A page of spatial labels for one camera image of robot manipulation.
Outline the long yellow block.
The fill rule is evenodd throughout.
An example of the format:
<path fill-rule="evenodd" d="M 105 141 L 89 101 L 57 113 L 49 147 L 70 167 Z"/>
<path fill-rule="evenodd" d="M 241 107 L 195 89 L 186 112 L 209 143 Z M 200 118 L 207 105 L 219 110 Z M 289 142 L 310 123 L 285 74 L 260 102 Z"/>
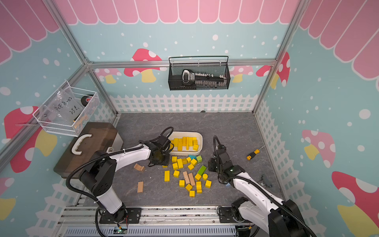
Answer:
<path fill-rule="evenodd" d="M 183 139 L 179 138 L 177 143 L 177 150 L 182 151 L 183 150 Z"/>

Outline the yellow cylinder block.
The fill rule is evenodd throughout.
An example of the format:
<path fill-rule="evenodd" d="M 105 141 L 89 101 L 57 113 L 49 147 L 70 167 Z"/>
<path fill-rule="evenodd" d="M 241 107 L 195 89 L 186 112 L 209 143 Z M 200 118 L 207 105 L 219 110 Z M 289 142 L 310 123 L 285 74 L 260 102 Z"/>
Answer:
<path fill-rule="evenodd" d="M 182 144 L 183 146 L 187 146 L 187 137 L 182 138 Z"/>

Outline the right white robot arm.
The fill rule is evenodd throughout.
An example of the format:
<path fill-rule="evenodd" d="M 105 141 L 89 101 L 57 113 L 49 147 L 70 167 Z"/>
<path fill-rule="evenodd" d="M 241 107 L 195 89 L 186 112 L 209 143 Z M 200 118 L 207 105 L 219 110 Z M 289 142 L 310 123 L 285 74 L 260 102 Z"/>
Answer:
<path fill-rule="evenodd" d="M 213 137 L 213 149 L 219 183 L 230 184 L 246 196 L 235 203 L 236 220 L 249 221 L 270 237 L 316 236 L 292 200 L 284 201 L 271 194 L 254 181 L 246 170 L 232 163 L 226 146 L 216 135 Z"/>

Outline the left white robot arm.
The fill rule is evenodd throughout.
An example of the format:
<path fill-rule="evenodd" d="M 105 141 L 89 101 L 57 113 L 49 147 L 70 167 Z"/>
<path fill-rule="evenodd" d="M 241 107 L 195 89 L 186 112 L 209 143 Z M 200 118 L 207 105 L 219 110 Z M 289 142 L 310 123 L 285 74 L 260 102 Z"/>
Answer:
<path fill-rule="evenodd" d="M 66 187 L 78 194 L 92 199 L 98 207 L 95 212 L 95 226 L 103 237 L 99 227 L 98 215 L 108 216 L 110 221 L 120 226 L 129 217 L 125 204 L 115 193 L 112 184 L 114 174 L 131 164 L 148 160 L 149 167 L 166 166 L 173 150 L 169 136 L 173 127 L 167 127 L 158 137 L 143 141 L 137 146 L 121 149 L 112 153 L 97 151 L 90 161 L 74 169 L 66 178 Z"/>

